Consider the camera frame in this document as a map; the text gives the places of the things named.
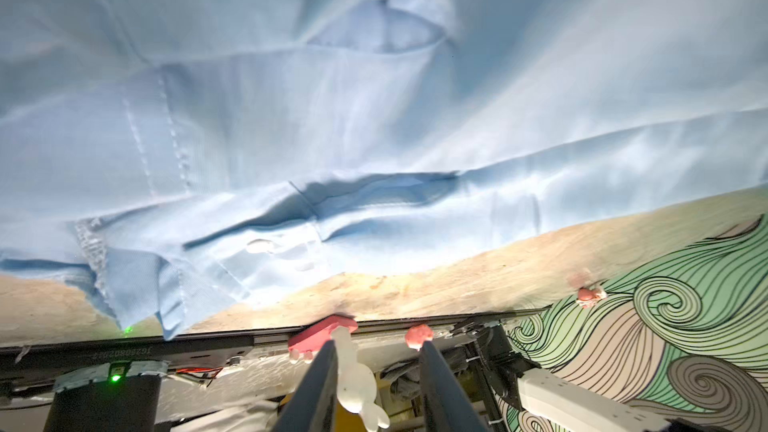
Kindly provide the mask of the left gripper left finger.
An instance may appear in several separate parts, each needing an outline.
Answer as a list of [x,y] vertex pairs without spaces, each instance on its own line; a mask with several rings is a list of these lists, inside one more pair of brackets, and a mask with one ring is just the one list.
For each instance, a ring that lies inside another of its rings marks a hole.
[[335,426],[338,356],[327,341],[311,363],[273,432],[330,432]]

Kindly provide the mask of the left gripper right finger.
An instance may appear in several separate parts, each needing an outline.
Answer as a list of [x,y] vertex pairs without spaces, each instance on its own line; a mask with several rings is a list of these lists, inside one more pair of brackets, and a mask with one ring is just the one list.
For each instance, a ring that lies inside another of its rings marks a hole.
[[424,342],[420,349],[419,370],[426,431],[489,430],[431,341]]

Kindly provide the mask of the light blue long sleeve shirt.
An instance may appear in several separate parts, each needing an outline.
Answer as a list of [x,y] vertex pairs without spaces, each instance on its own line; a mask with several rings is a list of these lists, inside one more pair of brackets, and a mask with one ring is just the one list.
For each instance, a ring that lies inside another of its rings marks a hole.
[[767,183],[767,0],[1,0],[1,270],[166,338]]

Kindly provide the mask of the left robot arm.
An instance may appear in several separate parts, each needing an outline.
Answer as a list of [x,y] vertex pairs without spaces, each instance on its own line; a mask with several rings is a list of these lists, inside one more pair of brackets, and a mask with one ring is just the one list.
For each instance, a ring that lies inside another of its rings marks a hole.
[[[486,431],[467,395],[456,381],[441,352],[430,341],[419,350],[420,387],[427,431]],[[152,431],[161,378],[156,375],[123,376],[93,382],[56,393],[47,431]],[[331,431],[338,404],[359,412],[368,431],[386,425],[367,387],[375,386],[370,371],[356,359],[354,344],[336,334],[314,358],[280,415],[276,431]]]

